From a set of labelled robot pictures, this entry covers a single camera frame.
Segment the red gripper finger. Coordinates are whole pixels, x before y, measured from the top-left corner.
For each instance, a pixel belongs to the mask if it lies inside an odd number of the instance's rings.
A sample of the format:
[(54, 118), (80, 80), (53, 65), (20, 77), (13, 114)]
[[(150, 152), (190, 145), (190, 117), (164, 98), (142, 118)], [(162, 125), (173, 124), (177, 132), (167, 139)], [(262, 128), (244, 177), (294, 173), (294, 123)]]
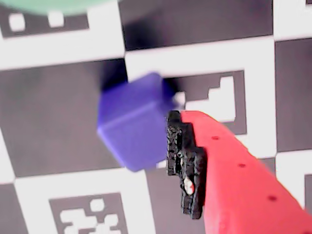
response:
[(222, 123), (170, 111), (167, 174), (178, 176), (181, 211), (208, 234), (309, 234), (312, 217)]

